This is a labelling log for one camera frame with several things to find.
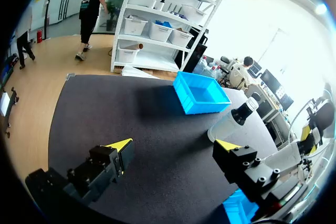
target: office chair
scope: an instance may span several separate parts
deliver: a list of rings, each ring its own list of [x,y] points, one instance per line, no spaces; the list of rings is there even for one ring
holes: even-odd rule
[[[220,59],[222,62],[224,62],[226,65],[230,64],[230,60],[228,58],[226,58],[225,56],[222,56],[221,59]],[[223,67],[223,66],[220,66],[220,69],[221,71],[223,71],[223,73],[225,74],[224,77],[222,78],[221,81],[219,81],[219,85],[224,85],[224,87],[227,88],[227,82],[228,82],[228,79],[227,79],[227,76],[230,74],[230,71]]]
[[[244,76],[240,73],[240,67],[238,68],[232,67],[229,81],[230,81],[230,86],[231,86],[229,88],[237,89],[237,90],[246,88],[246,85],[244,82],[245,81]]]
[[[223,68],[222,66],[220,67],[220,69],[221,69],[221,71],[224,72],[225,75],[220,81],[218,81],[218,83],[219,83],[219,85],[224,85],[224,88],[227,88],[227,86],[228,86],[227,83],[229,81],[229,79],[227,77],[230,75],[230,71],[227,70],[226,68]]]

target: ceiling light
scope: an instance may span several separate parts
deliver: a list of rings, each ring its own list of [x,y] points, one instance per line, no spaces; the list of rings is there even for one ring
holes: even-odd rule
[[[322,15],[327,11],[327,7],[325,4],[320,4],[318,6],[316,6],[315,8],[315,13],[318,15]]]

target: bottle cap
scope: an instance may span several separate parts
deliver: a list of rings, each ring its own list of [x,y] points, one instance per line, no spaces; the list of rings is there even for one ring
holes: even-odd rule
[[[248,108],[253,112],[256,111],[259,108],[259,104],[257,103],[256,99],[253,97],[249,97],[246,101],[246,105]]]

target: blue plastic bin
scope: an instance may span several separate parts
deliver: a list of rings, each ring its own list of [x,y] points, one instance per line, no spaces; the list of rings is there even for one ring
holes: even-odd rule
[[[173,86],[185,114],[221,112],[231,104],[214,78],[178,72]]]
[[[223,202],[226,214],[231,224],[248,224],[258,210],[256,203],[251,203],[240,190],[236,190]]]

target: sneaker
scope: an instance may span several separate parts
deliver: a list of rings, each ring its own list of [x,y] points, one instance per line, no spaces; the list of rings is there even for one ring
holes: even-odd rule
[[[86,52],[86,51],[88,51],[91,48],[92,48],[92,46],[90,44],[86,44],[86,46],[83,49],[83,52]]]
[[[85,46],[84,48],[85,48],[85,49],[91,49],[92,46],[91,46],[89,43],[87,43],[86,46]]]
[[[85,56],[83,54],[76,54],[75,59],[83,61],[85,60]]]

